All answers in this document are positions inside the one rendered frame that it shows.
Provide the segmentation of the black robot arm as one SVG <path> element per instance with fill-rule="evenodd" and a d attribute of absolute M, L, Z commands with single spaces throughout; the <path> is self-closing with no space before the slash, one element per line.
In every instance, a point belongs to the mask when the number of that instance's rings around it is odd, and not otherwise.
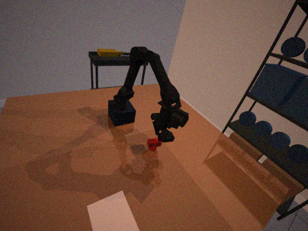
<path fill-rule="evenodd" d="M 114 95 L 116 104 L 114 107 L 117 111 L 127 110 L 126 100 L 133 97 L 133 84 L 137 77 L 140 66 L 144 62 L 150 63 L 155 77 L 160 86 L 160 95 L 162 100 L 158 102 L 161 105 L 159 115 L 162 118 L 169 119 L 171 122 L 168 124 L 168 129 L 179 126 L 184 127 L 189 120 L 189 114 L 180 109 L 180 94 L 173 86 L 167 76 L 167 73 L 160 60 L 160 56 L 146 47 L 133 47 L 130 52 L 130 66 L 125 78 L 124 85 L 119 89 L 117 95 Z M 173 103 L 176 103 L 172 106 Z"/>

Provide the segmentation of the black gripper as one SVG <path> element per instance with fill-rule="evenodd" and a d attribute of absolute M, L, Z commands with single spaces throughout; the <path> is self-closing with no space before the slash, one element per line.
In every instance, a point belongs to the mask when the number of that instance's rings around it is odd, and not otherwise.
<path fill-rule="evenodd" d="M 173 142 L 175 137 L 171 131 L 167 130 L 168 124 L 171 122 L 170 118 L 165 119 L 162 118 L 159 113 L 153 113 L 151 114 L 151 119 L 154 120 L 153 126 L 159 142 Z M 161 133 L 159 131 L 161 131 Z"/>

